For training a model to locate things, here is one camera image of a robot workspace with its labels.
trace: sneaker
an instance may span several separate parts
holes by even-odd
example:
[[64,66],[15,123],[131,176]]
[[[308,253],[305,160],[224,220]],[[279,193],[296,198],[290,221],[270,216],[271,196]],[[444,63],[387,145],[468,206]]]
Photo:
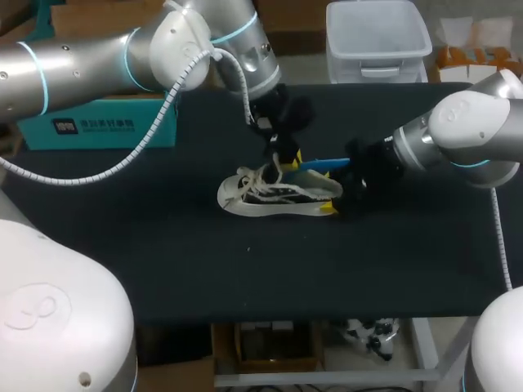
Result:
[[221,208],[241,216],[327,216],[336,213],[332,201],[342,194],[339,183],[317,171],[282,170],[278,154],[273,154],[272,163],[257,170],[241,167],[225,179],[217,200]]

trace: white spiral cable wrap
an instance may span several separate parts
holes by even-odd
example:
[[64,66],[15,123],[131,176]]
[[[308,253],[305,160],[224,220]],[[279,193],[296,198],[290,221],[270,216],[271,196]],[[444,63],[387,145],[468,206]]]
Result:
[[[242,91],[242,99],[244,103],[244,112],[245,112],[245,121],[247,124],[250,124],[253,120],[253,116],[251,114],[251,109],[248,101],[248,88],[247,88],[247,81],[245,80],[245,75],[242,70],[241,65],[239,62],[235,59],[233,55],[231,55],[228,51],[224,51],[223,49],[216,48],[216,53],[221,54],[223,57],[226,57],[228,60],[230,60],[235,67],[236,71],[238,72],[239,80],[240,80],[240,86]],[[151,124],[149,130],[145,134],[145,136],[141,139],[140,143],[136,146],[136,148],[131,151],[131,153],[122,159],[119,163],[111,167],[110,169],[107,169],[106,171],[103,171],[102,173],[96,174],[94,176],[87,176],[82,178],[75,178],[75,179],[62,179],[62,178],[53,178],[53,177],[47,177],[47,176],[40,176],[39,174],[33,173],[31,171],[25,170],[19,166],[16,166],[13,163],[8,162],[4,158],[0,158],[0,165],[2,165],[6,170],[9,172],[13,172],[19,176],[25,177],[30,180],[34,180],[37,182],[40,182],[42,184],[46,185],[59,185],[59,186],[76,186],[76,185],[85,185],[85,184],[92,184],[94,182],[98,182],[101,180],[104,180],[105,178],[111,177],[112,175],[118,173],[122,169],[124,169],[127,165],[129,165],[147,146],[147,144],[150,142],[151,138],[154,136],[156,131],[158,130],[160,124],[163,121],[163,118],[165,117],[166,112],[171,108],[172,102],[174,101],[174,98],[176,97],[177,93],[179,92],[180,88],[182,87],[184,81],[186,80],[189,73],[193,70],[193,68],[205,57],[210,56],[212,53],[210,51],[202,51],[199,55],[197,55],[190,63],[187,65],[187,68],[181,73],[180,77],[177,79],[176,83],[174,83],[174,86],[172,86],[171,91],[168,93],[168,96],[165,98],[165,101],[162,104],[162,107],[160,108],[158,115],[156,116],[156,119]]]
[[508,291],[512,290],[512,281],[508,272],[507,253],[505,252],[505,240],[503,238],[503,227],[501,226],[501,216],[499,215],[498,194],[495,188],[490,189],[490,198],[492,200],[492,209],[494,211],[494,224],[496,226],[496,235],[498,236],[499,259],[503,268],[503,277],[505,286]]

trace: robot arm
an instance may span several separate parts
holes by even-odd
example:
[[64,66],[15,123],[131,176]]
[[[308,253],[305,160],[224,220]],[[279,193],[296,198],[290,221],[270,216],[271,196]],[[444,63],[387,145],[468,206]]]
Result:
[[[279,66],[250,0],[167,0],[149,25],[118,36],[0,47],[0,119],[16,121],[111,94],[168,90],[195,56],[214,47],[242,65],[250,99],[278,83]],[[226,87],[240,92],[237,71],[222,63],[218,72]],[[185,88],[197,87],[208,67],[209,59],[198,63]]]
[[394,132],[400,165],[424,171],[450,161],[476,187],[493,188],[523,162],[523,85],[503,70],[443,99]]

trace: clear plastic bin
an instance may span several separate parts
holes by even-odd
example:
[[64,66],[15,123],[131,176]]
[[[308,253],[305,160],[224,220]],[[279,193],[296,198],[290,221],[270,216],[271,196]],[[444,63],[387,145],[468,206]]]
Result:
[[416,82],[422,59],[431,52],[427,26],[411,2],[332,2],[327,6],[332,83]]

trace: shoelace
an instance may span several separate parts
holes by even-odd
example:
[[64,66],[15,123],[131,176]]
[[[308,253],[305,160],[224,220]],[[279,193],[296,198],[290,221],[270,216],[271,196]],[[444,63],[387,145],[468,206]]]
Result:
[[[281,166],[279,165],[278,154],[274,153],[272,155],[272,161],[276,165],[278,170],[278,179],[275,184],[279,184],[282,180],[282,171]],[[248,167],[240,167],[236,172],[239,176],[242,176],[242,188],[238,189],[238,193],[227,199],[227,204],[235,200],[240,200],[248,191],[253,191],[255,194],[265,193],[270,191],[270,187],[275,184],[267,184],[263,179],[263,172],[269,166],[269,163],[266,163],[257,170],[250,169]]]

